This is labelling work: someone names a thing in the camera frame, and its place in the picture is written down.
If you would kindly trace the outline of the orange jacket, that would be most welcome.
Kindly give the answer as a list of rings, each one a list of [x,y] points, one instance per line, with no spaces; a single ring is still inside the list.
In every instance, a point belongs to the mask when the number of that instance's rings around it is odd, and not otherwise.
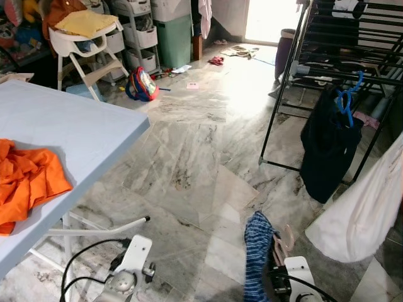
[[[86,11],[87,7],[81,0],[50,0],[48,11],[43,12],[43,35],[46,41],[50,41],[49,29],[55,28],[63,18],[72,12]]]

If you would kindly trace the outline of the yellow towel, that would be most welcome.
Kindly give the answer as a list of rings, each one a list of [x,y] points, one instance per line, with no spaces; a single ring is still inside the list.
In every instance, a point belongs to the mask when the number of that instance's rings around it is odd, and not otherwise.
[[[118,23],[118,18],[108,14],[98,14],[91,9],[73,11],[55,24],[55,28],[70,35],[92,38],[101,29],[109,28]]]

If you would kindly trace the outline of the blue plastic hanger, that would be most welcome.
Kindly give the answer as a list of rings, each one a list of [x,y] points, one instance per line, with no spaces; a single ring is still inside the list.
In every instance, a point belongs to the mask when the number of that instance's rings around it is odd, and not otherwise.
[[[352,128],[354,127],[354,119],[353,119],[353,111],[351,109],[353,95],[359,91],[361,84],[363,83],[363,78],[365,78],[365,72],[360,70],[357,72],[359,78],[353,86],[348,86],[346,89],[336,88],[335,92],[337,93],[337,97],[334,98],[334,103],[337,104],[338,112],[346,117],[346,124],[339,126],[343,126],[344,128]]]

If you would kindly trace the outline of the blue plaid shorts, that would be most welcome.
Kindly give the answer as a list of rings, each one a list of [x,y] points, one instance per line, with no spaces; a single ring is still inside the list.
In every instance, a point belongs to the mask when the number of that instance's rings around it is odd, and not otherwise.
[[[246,265],[244,302],[270,302],[263,282],[263,270],[268,262],[276,231],[261,211],[247,220],[244,232]]]

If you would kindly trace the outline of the white storage box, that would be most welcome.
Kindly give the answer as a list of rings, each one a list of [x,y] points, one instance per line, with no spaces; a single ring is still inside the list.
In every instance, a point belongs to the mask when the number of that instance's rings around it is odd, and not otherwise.
[[[191,0],[150,0],[153,19],[170,22],[191,14]]]

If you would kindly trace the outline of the orange cloth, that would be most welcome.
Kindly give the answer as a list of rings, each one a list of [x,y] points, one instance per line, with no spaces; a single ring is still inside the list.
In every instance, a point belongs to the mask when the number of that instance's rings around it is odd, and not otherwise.
[[[11,235],[34,207],[72,189],[56,153],[21,150],[11,139],[0,139],[0,236]]]

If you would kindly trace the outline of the pale pink hanging garment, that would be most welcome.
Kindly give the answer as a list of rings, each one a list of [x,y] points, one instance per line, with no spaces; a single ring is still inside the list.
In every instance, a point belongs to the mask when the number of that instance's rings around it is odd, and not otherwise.
[[[200,14],[200,35],[208,38],[212,25],[212,0],[198,0]]]

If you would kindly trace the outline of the dark navy garment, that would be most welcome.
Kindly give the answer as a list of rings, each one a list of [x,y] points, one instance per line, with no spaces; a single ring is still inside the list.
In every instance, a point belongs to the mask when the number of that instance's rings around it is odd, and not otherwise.
[[[339,187],[351,167],[364,125],[340,101],[334,84],[322,90],[300,132],[304,148],[300,178],[315,201],[325,204]]]

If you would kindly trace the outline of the green storage bin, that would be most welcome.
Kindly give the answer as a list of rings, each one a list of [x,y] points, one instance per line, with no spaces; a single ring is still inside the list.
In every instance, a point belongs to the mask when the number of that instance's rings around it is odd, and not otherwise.
[[[181,68],[192,59],[192,16],[175,18],[169,22],[155,22],[158,37],[159,61],[163,68]]]

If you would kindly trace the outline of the light blue plastic box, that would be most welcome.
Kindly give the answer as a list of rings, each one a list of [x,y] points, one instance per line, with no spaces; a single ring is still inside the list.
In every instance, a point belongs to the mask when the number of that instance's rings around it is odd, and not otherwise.
[[[93,84],[91,86],[92,92],[88,89],[85,84],[75,84],[74,86],[69,86],[64,89],[65,92],[72,93],[84,98],[95,99],[101,101],[101,103],[106,103],[105,98],[101,94],[100,90],[98,89],[97,84]]]

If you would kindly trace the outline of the brown wooden door frame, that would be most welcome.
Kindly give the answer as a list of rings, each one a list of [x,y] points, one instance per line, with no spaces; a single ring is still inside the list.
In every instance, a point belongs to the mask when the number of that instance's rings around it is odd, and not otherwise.
[[[195,35],[191,38],[191,60],[193,62],[201,60],[203,55],[203,41],[204,38],[201,35]]]

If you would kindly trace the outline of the white shirt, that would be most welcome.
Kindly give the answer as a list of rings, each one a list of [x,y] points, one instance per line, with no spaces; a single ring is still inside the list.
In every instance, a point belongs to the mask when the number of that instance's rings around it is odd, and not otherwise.
[[[305,231],[328,258],[358,262],[375,254],[397,219],[402,199],[403,138],[328,205]]]

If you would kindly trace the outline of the white drawer shelf unit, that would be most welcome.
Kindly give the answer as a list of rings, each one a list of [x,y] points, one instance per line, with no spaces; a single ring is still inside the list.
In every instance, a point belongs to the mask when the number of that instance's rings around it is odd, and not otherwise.
[[[127,69],[142,67],[150,75],[159,72],[156,24],[152,0],[103,0],[105,11],[118,17],[121,28],[106,33],[107,48]]]

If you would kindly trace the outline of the purple bin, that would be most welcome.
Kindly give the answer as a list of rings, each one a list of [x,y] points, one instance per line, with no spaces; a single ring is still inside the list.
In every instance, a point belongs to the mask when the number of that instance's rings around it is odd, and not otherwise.
[[[293,40],[296,35],[294,29],[282,29],[280,32],[280,39],[277,44],[276,57],[275,57],[275,80],[280,80],[280,75],[285,71],[285,66],[290,56]]]

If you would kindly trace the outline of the black metal drying rack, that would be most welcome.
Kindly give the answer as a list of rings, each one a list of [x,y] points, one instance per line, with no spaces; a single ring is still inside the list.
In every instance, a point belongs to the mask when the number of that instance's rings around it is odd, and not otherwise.
[[[322,91],[328,84],[346,89],[365,72],[359,91],[352,97],[352,112],[372,109],[383,129],[394,97],[402,91],[402,0],[346,1],[299,0],[297,23],[285,71],[278,88],[270,122],[287,106],[288,88]]]

